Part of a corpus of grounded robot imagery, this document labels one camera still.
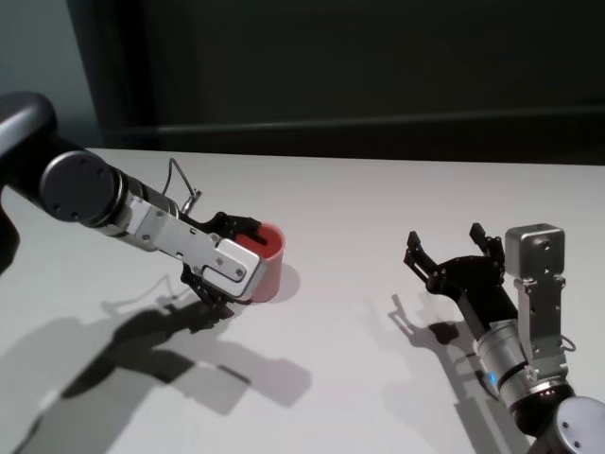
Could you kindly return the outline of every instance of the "dark wall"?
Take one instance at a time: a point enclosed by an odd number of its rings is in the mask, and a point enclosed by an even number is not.
[[[582,2],[124,3],[159,124],[560,106],[605,92],[605,29]]]

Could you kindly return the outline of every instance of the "cable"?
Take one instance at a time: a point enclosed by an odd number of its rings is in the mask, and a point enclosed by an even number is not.
[[[176,167],[177,171],[181,174],[182,180],[187,185],[187,189],[189,189],[189,194],[191,194],[191,196],[195,196],[196,191],[191,186],[191,184],[189,183],[189,180],[187,180],[187,177],[185,177],[185,174],[181,170],[181,166],[179,166],[179,163],[177,163],[177,160],[174,158],[170,158],[170,161],[168,161],[168,179],[166,180],[166,185],[164,186],[164,191],[162,191],[162,195],[163,196],[166,195],[166,191],[168,190],[168,187],[170,186],[170,180],[172,179],[172,166]]]

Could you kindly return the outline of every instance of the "silver metal bracket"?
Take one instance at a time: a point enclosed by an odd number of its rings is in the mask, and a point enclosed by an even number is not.
[[[266,262],[230,239],[205,234],[139,197],[127,195],[119,222],[125,231],[191,268],[236,300],[248,300]]]
[[[519,338],[533,381],[567,375],[561,335],[564,247],[564,231],[548,224],[506,233],[505,267],[519,292]]]

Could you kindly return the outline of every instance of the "pink cup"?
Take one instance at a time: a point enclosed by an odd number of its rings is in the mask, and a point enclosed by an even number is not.
[[[258,235],[266,239],[267,244],[257,243],[245,235],[238,235],[235,242],[259,254],[267,262],[265,275],[251,298],[255,303],[265,303],[274,298],[280,289],[285,236],[277,225],[270,222],[261,223]]]

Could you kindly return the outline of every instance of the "white table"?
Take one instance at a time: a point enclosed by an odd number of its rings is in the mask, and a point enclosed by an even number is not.
[[[437,261],[478,253],[474,221],[492,235],[538,221],[565,230],[562,325],[578,346],[569,378],[579,394],[605,400],[603,167],[97,152],[156,188],[176,157],[204,192],[194,218],[222,210],[280,225],[283,288],[274,302],[238,306],[215,329],[158,347],[195,363],[171,384],[117,369],[59,399],[114,329],[186,289],[181,267],[4,191],[22,244],[0,278],[1,453],[39,415],[23,452],[523,452],[525,440],[461,360],[472,351],[468,332],[441,345],[427,328],[460,322],[455,304],[427,296],[403,264],[410,230]],[[184,200],[178,178],[170,194]],[[516,301],[510,279],[507,289]],[[389,316],[393,295],[406,332]],[[192,300],[185,292],[177,304]]]

